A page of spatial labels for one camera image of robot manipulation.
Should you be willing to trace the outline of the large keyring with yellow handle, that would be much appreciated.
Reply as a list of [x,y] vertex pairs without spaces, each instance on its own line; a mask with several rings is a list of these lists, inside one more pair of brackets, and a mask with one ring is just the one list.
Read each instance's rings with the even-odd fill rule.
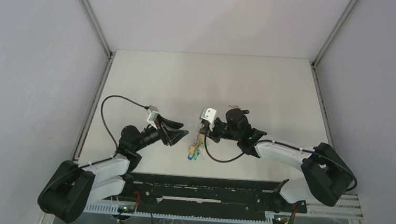
[[196,136],[191,141],[190,146],[196,145],[198,147],[198,151],[203,150],[204,146],[205,146],[205,141],[204,141],[205,135],[204,134],[205,134],[205,127],[200,123],[197,127]]

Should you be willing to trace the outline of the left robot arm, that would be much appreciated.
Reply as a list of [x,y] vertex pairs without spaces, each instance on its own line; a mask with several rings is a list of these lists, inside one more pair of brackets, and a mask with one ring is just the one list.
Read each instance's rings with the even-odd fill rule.
[[71,223],[87,206],[105,197],[131,198],[134,186],[123,176],[138,166],[142,159],[138,152],[158,141],[175,145],[189,134],[183,127],[183,123],[160,115],[142,131],[134,125],[125,126],[112,156],[86,164],[63,161],[39,194],[37,204],[43,212]]

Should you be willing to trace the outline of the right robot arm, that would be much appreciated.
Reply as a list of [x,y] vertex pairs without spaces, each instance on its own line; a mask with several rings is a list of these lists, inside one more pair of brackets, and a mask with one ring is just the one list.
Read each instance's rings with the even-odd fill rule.
[[279,141],[252,127],[248,113],[248,110],[233,108],[226,112],[226,121],[222,121],[216,109],[203,108],[199,132],[205,140],[216,144],[222,139],[236,142],[240,156],[274,160],[301,172],[301,178],[285,179],[277,187],[273,195],[275,208],[285,211],[294,203],[309,198],[332,207],[342,195],[356,189],[357,177],[328,143],[301,146]]

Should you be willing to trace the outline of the yellow key tag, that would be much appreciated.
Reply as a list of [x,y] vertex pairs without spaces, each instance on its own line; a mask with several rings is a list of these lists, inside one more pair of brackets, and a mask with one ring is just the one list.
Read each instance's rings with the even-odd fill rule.
[[198,152],[198,147],[196,145],[191,145],[189,147],[189,153],[191,153],[191,152]]

